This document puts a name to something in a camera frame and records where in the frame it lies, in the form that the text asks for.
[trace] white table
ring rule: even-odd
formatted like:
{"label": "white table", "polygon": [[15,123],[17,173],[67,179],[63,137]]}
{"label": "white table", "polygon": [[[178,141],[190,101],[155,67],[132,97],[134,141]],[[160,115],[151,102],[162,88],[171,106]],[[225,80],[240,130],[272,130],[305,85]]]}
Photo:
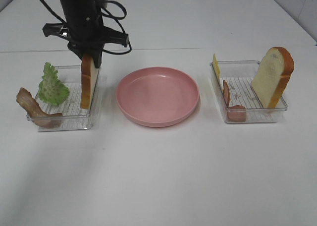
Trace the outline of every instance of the white table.
{"label": "white table", "polygon": [[[46,1],[63,17],[59,0]],[[316,44],[273,0],[117,1],[128,10],[122,24],[135,50]],[[14,0],[0,13],[0,52],[67,50],[67,41],[42,33],[45,23],[56,22],[38,0]],[[105,24],[118,29],[112,20]]]}
{"label": "white table", "polygon": [[[296,69],[282,122],[223,122],[210,83],[211,55],[261,59],[267,51],[233,44],[104,55],[98,126],[45,133],[26,121],[17,91],[36,93],[45,61],[79,60],[71,52],[0,54],[0,225],[315,226],[316,51],[286,48]],[[123,76],[155,65],[187,72],[200,88],[198,109],[168,128],[130,122],[115,101]]]}

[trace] toast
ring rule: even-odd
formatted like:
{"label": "toast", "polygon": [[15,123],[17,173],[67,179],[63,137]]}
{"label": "toast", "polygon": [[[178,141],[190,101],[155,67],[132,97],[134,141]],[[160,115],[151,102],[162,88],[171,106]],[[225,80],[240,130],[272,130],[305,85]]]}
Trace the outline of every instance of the toast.
{"label": "toast", "polygon": [[89,109],[94,95],[99,68],[95,67],[93,58],[84,54],[81,62],[81,103],[80,108]]}
{"label": "toast", "polygon": [[263,108],[275,108],[294,70],[294,61],[282,47],[273,47],[261,60],[251,82]]}

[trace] lettuce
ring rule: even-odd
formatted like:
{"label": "lettuce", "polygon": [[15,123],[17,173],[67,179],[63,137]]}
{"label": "lettuce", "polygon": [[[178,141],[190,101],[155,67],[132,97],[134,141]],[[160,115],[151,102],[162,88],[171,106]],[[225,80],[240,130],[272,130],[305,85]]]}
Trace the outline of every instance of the lettuce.
{"label": "lettuce", "polygon": [[68,98],[69,89],[58,79],[58,71],[49,62],[45,63],[43,72],[38,92],[40,100],[58,106]]}

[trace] transparent container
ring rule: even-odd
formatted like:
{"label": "transparent container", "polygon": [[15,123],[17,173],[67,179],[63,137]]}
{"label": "transparent container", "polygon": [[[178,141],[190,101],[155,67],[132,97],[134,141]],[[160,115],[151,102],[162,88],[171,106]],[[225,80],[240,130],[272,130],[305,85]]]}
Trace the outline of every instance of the transparent container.
{"label": "transparent container", "polygon": [[[259,61],[218,61],[220,80],[211,66],[211,82],[215,91],[223,120],[226,123],[273,123],[278,122],[287,104],[283,97],[275,108],[263,108],[251,87],[251,81],[259,68]],[[230,88],[230,103],[226,104],[223,94],[223,80]],[[244,108],[232,109],[233,106]]]}
{"label": "transparent container", "polygon": [[40,108],[48,114],[62,113],[62,116],[55,117],[30,117],[26,115],[29,121],[44,121],[49,123],[49,127],[39,127],[39,132],[44,131],[63,131],[63,130],[77,130],[90,129],[98,121],[100,117],[100,107],[102,102],[102,82],[100,80],[100,72],[98,74],[95,91],[92,99],[90,109],[80,108],[81,101],[81,69],[80,66],[57,66],[58,78],[69,88],[69,97],[60,105],[52,106],[40,100],[38,94],[35,100],[39,103]]}

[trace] pink plastic plate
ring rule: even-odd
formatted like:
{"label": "pink plastic plate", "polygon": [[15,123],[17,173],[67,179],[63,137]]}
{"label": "pink plastic plate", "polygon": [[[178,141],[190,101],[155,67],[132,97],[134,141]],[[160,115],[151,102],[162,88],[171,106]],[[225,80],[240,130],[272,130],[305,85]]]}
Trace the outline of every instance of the pink plastic plate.
{"label": "pink plastic plate", "polygon": [[117,88],[117,102],[131,121],[166,127],[186,119],[199,100],[196,82],[168,67],[149,67],[125,76]]}

